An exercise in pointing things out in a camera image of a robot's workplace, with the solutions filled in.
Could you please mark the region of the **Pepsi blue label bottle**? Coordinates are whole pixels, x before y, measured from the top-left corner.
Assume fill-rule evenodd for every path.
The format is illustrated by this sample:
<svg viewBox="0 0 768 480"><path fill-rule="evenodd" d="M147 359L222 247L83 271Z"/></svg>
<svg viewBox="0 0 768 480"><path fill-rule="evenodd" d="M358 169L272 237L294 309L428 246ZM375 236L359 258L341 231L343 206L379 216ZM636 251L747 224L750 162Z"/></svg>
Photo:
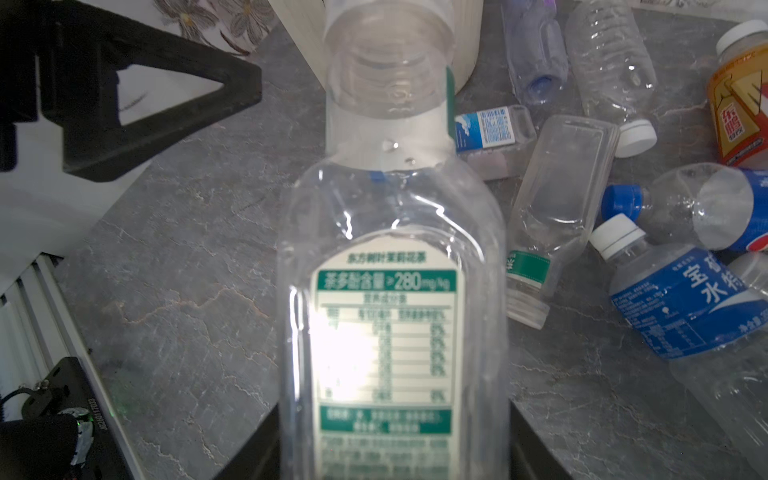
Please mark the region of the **Pepsi blue label bottle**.
<svg viewBox="0 0 768 480"><path fill-rule="evenodd" d="M601 216L623 214L661 243L767 250L767 172L698 163L642 184L606 188Z"/></svg>

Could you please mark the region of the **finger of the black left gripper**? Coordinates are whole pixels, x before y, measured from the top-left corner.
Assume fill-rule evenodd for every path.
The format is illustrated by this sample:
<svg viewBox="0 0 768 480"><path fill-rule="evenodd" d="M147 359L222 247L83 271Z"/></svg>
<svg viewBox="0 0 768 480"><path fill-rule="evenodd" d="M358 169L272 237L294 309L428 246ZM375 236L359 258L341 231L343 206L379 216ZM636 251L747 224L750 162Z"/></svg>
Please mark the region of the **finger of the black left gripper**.
<svg viewBox="0 0 768 480"><path fill-rule="evenodd" d="M261 69L210 42L219 21L197 1L36 6L41 112L71 176L114 181L261 101Z"/></svg>

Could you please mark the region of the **untouched water blue label bottle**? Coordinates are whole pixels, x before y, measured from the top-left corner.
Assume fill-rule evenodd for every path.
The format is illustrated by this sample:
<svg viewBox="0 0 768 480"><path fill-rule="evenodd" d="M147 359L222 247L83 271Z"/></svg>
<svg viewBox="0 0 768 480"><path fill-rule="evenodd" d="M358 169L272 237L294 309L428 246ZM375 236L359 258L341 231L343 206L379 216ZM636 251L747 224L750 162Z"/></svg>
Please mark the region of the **untouched water blue label bottle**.
<svg viewBox="0 0 768 480"><path fill-rule="evenodd" d="M455 117L457 154L483 181L522 176L536 141L531 115L523 105Z"/></svg>

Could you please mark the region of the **clear square bottle nutrition label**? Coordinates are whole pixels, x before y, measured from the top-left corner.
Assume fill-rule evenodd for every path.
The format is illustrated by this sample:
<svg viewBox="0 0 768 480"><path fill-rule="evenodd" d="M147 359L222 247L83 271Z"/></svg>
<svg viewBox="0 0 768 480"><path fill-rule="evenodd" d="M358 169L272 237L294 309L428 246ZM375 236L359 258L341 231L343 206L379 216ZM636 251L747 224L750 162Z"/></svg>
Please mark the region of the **clear square bottle nutrition label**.
<svg viewBox="0 0 768 480"><path fill-rule="evenodd" d="M505 228L456 152L453 6L330 1L277 243L284 479L506 479Z"/></svg>

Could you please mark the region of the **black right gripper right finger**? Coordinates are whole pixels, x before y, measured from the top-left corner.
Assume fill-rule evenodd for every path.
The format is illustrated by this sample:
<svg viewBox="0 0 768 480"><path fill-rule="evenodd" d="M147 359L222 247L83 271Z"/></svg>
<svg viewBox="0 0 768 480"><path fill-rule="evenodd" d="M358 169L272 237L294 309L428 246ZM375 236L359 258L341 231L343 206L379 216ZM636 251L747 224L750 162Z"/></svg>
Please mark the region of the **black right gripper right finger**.
<svg viewBox="0 0 768 480"><path fill-rule="evenodd" d="M543 441L510 401L511 480L572 480L573 477L548 450Z"/></svg>

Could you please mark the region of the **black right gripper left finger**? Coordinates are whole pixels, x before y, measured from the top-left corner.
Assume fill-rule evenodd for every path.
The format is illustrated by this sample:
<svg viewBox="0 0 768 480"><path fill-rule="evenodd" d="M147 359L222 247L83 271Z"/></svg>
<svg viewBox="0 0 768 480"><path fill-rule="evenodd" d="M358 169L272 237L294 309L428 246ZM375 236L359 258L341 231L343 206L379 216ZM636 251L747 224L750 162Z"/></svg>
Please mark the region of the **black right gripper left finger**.
<svg viewBox="0 0 768 480"><path fill-rule="evenodd" d="M280 438L279 406L275 405L214 480L279 480Z"/></svg>

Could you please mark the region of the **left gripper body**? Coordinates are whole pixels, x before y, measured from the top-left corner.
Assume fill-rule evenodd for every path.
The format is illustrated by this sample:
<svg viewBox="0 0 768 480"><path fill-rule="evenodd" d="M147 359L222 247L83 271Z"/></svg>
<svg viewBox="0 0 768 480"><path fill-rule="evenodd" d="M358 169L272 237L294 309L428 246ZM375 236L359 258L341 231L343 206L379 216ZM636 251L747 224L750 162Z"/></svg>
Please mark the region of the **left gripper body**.
<svg viewBox="0 0 768 480"><path fill-rule="evenodd" d="M37 59L54 45L52 1L1 3L1 171L18 164L19 123L38 120Z"/></svg>

